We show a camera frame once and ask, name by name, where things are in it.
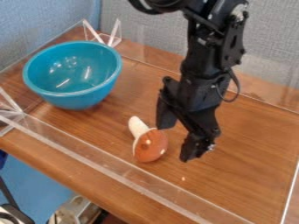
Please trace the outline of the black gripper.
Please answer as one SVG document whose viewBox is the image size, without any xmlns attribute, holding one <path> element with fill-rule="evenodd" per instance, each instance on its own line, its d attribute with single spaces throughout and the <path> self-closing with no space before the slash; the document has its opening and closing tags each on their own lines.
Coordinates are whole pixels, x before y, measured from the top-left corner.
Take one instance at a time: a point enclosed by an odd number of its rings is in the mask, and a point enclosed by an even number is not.
<svg viewBox="0 0 299 224">
<path fill-rule="evenodd" d="M 191 132 L 181 144 L 180 160 L 200 158 L 215 149 L 215 137 L 220 135 L 215 110 L 227 92 L 229 77 L 213 79 L 163 78 L 163 89 L 156 104 L 155 124 L 159 130 L 169 129 L 180 121 Z"/>
</svg>

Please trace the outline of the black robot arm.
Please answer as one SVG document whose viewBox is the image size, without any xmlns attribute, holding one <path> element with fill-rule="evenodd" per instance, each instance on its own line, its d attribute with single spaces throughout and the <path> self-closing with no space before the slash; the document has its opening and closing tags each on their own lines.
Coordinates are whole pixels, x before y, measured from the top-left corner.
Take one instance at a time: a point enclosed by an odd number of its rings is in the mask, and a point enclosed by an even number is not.
<svg viewBox="0 0 299 224">
<path fill-rule="evenodd" d="M 229 84 L 239 84 L 232 67 L 245 54 L 243 32 L 248 0 L 128 0 L 148 15 L 180 11 L 188 20 L 188 51 L 180 65 L 181 78 L 163 78 L 156 104 L 156 127 L 181 123 L 188 135 L 180 160 L 200 157 L 215 147 L 220 135 L 216 108 L 233 100 L 224 96 Z"/>
</svg>

